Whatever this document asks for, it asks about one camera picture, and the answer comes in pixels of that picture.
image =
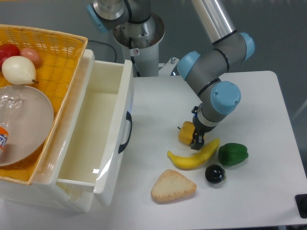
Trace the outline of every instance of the blue joint cap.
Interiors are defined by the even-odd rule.
[[[240,89],[230,81],[221,81],[212,88],[211,104],[220,114],[230,114],[234,111],[240,100]]]
[[[107,33],[109,32],[105,26],[102,24],[102,22],[100,21],[100,19],[97,17],[95,11],[93,10],[91,4],[86,6],[88,15],[90,16],[92,22],[94,23],[95,27],[99,30],[99,32],[101,33]]]
[[[196,51],[189,52],[186,54],[177,64],[177,70],[179,74],[182,76],[183,80],[186,80],[187,75],[192,69],[194,63],[200,57],[200,54]]]
[[[246,55],[245,60],[247,60],[250,56],[255,52],[255,43],[254,40],[247,33],[239,33],[245,40],[246,43]]]

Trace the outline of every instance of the black cable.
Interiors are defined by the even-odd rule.
[[[105,43],[105,42],[99,42],[99,41],[95,41],[95,40],[88,40],[88,41],[89,42],[96,42],[96,43],[107,45],[107,46],[111,47],[114,50],[114,53],[115,53],[115,60],[113,62],[116,62],[116,60],[117,60],[117,53],[116,53],[116,49],[113,46],[111,46],[110,44]]]
[[[131,10],[131,6],[130,6],[130,4],[129,4],[128,0],[124,0],[124,2],[125,2],[125,5],[126,5],[126,7],[127,7],[127,10],[128,10],[128,14],[129,14],[129,21],[130,21],[130,19],[132,18],[132,10]]]
[[[129,51],[130,51],[131,49],[132,49],[132,38],[130,37],[130,38],[129,38]],[[132,61],[133,65],[134,65],[134,67],[135,67],[135,69],[136,69],[136,75],[137,75],[138,77],[141,77],[141,74],[140,74],[138,68],[136,67],[135,60],[134,60],[134,56],[131,55],[130,57],[131,57],[131,61]]]

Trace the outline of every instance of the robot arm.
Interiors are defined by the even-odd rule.
[[[192,110],[195,129],[191,148],[199,150],[204,144],[204,134],[230,114],[241,99],[240,89],[219,77],[248,59],[255,45],[248,34],[237,33],[219,0],[192,2],[213,44],[208,54],[188,53],[177,66],[180,75],[202,101]]]
[[[237,33],[219,0],[192,0],[192,3],[213,44],[213,50],[208,54],[190,52],[177,65],[180,75],[202,101],[192,110],[195,130],[191,148],[199,150],[204,144],[204,134],[231,113],[241,99],[239,88],[219,77],[248,59],[255,45],[248,34]],[[87,10],[102,32],[129,22],[127,35],[123,34],[123,37],[126,40],[133,38],[138,48],[149,47],[152,41],[163,37],[154,36],[157,23],[150,20],[150,0],[94,0]]]

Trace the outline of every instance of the bottle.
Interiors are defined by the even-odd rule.
[[[4,152],[14,115],[22,104],[20,86],[6,86],[0,89],[0,154]]]

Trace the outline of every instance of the green bell pepper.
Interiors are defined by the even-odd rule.
[[[248,158],[248,149],[238,143],[227,143],[219,148],[218,159],[222,165],[232,166]]]

